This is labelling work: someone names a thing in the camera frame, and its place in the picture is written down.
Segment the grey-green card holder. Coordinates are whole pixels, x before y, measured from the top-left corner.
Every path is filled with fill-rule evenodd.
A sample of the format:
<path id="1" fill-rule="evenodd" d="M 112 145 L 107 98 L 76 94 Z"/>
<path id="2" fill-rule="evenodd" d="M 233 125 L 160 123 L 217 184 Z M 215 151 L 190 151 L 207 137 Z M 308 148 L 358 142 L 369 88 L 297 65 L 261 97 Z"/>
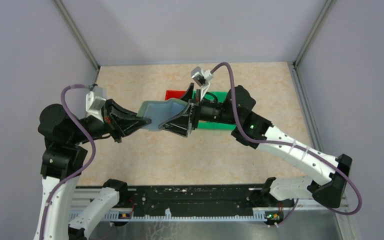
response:
<path id="1" fill-rule="evenodd" d="M 136 116 L 151 120 L 151 123 L 142 129 L 157 132 L 160 131 L 159 125 L 181 113 L 187 105 L 187 102 L 177 98 L 164 101 L 148 100 L 142 103 Z"/>

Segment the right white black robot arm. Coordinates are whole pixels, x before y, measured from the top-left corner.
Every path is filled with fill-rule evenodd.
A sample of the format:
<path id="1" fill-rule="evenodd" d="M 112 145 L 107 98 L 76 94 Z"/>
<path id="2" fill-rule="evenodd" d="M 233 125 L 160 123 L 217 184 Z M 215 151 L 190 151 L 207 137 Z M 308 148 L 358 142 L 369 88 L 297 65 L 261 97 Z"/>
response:
<path id="1" fill-rule="evenodd" d="M 189 89 L 174 103 L 176 110 L 163 118 L 160 130 L 187 137 L 200 121 L 232 124 L 231 135 L 237 142 L 273 154 L 304 172 L 301 178 L 267 179 L 261 193 L 267 206 L 288 199 L 312 199 L 332 210 L 340 207 L 345 188 L 351 185 L 352 158 L 320 152 L 289 136 L 253 111 L 256 101 L 243 86 L 231 89 L 223 102 L 207 100 Z"/>

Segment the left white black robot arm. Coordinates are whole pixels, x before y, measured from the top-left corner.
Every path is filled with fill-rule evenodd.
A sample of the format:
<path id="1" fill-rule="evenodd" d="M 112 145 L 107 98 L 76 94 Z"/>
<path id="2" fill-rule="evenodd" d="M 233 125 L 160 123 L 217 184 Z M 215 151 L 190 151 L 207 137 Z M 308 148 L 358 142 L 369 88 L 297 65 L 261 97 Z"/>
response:
<path id="1" fill-rule="evenodd" d="M 119 143 L 152 122 L 112 99 L 105 101 L 100 113 L 102 119 L 94 116 L 78 119 L 59 103 L 41 112 L 38 132 L 44 137 L 45 151 L 40 169 L 42 203 L 35 239 L 86 240 L 111 208 L 134 207 L 128 184 L 109 179 L 80 215 L 69 219 L 73 195 L 89 155 L 82 144 L 88 142 L 95 148 L 97 140 L 109 137 Z"/>

